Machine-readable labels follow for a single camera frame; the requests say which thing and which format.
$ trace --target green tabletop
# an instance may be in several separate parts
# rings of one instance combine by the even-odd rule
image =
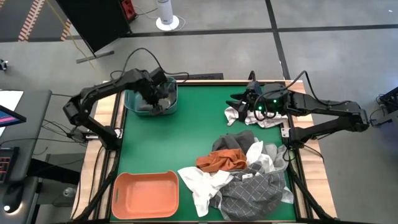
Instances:
[[[261,129],[236,121],[226,125],[224,110],[230,94],[244,91],[244,86],[179,86],[178,110],[158,117],[140,117],[127,112],[118,174],[177,171],[195,166],[197,157],[211,152],[220,135],[250,129],[265,143],[282,144],[280,128]],[[168,218],[152,221],[221,221],[219,210],[210,207],[199,218],[192,192],[179,177],[180,201],[177,212]],[[294,206],[280,203],[264,220],[295,220]],[[122,221],[111,215],[111,221]]]

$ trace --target orange plastic bin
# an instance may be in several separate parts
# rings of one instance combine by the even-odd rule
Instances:
[[[113,188],[112,212],[118,219],[163,218],[178,209],[178,177],[173,171],[154,174],[124,172]]]

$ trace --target monitor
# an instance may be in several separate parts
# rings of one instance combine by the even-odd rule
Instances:
[[[26,118],[0,105],[0,128],[26,122]]]

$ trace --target concrete floor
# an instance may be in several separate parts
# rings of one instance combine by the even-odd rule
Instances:
[[[143,10],[151,10],[152,3],[134,1]],[[279,28],[398,23],[395,1],[272,0],[271,3]],[[175,0],[174,8],[175,14],[187,21],[183,30],[271,27],[263,0]],[[145,16],[132,23],[134,32],[158,32],[153,25],[154,21]],[[357,101],[370,114],[376,109],[375,97],[398,86],[397,29],[279,35],[291,78],[307,70],[319,98]],[[88,52],[82,41],[77,42]],[[46,88],[55,93],[74,94],[109,79],[109,72],[120,69],[128,53],[137,47],[153,51],[170,72],[223,72],[225,79],[245,79],[250,70],[255,70],[261,79],[284,78],[272,33],[181,35],[117,40],[102,50],[115,50],[115,55],[93,61],[95,70],[88,63],[75,63],[82,56],[70,41],[1,43],[0,54],[10,61],[11,68],[0,75],[0,88]],[[140,52],[133,56],[128,67],[150,70],[155,62]],[[52,97],[46,118],[67,125],[61,109],[66,101]],[[313,118],[315,123],[330,119]],[[398,222],[397,133],[395,126],[387,124],[364,133],[342,131],[320,141],[336,211],[342,220]],[[52,133],[42,134],[55,137]],[[39,142],[37,151],[46,146],[52,154],[84,151],[80,146],[55,142]],[[53,210],[61,221],[70,212],[63,209]],[[48,216],[55,217],[54,213],[42,212],[39,218],[43,221],[38,223],[47,223],[45,220],[50,220]]]

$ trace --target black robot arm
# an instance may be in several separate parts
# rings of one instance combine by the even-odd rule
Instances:
[[[125,72],[116,80],[82,89],[68,101],[63,111],[72,125],[84,126],[96,133],[106,150],[119,150],[121,142],[115,131],[110,126],[103,126],[90,116],[94,103],[123,90],[134,90],[138,91],[148,104],[153,105],[152,114],[159,114],[163,112],[163,108],[158,104],[159,99],[168,95],[167,91],[159,87],[165,82],[167,82],[167,77],[161,68],[150,73],[135,68]]]
[[[353,101],[318,100],[308,94],[289,90],[284,112],[293,116],[308,114],[337,116],[336,119],[309,128],[290,128],[287,133],[287,144],[292,147],[304,147],[304,143],[309,139],[315,139],[325,134],[342,130],[362,132],[369,127],[365,110]]]
[[[361,132],[367,130],[369,121],[365,110],[353,101],[319,100],[314,96],[289,90],[279,83],[269,83],[261,90],[257,81],[250,82],[244,93],[232,94],[238,101],[226,103],[238,112],[238,120],[244,122],[248,111],[254,113],[257,120],[271,119],[277,113],[281,115],[306,116],[309,114],[324,114],[337,116],[336,119],[317,124],[309,128],[283,129],[284,144],[292,148],[304,147],[309,139],[315,139],[324,134],[331,134],[341,130]]]

